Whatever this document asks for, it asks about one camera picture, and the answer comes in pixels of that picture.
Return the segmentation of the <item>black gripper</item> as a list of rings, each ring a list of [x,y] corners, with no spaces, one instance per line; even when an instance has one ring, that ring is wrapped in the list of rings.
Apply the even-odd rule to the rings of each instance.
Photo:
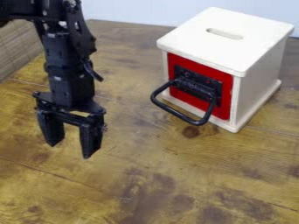
[[[54,146],[65,137],[64,123],[79,127],[83,158],[88,159],[101,147],[105,109],[93,101],[95,81],[103,78],[92,61],[80,57],[48,57],[44,70],[49,91],[32,96],[37,104],[37,122],[45,142]]]

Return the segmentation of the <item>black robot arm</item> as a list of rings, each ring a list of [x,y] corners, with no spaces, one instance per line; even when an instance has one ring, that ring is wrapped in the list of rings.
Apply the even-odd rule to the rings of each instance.
[[[95,82],[89,55],[96,38],[85,24],[80,0],[0,0],[0,25],[13,20],[33,23],[41,40],[49,90],[36,92],[36,115],[48,145],[65,137],[64,125],[79,128],[81,154],[89,158],[100,149],[105,109],[93,102]]]

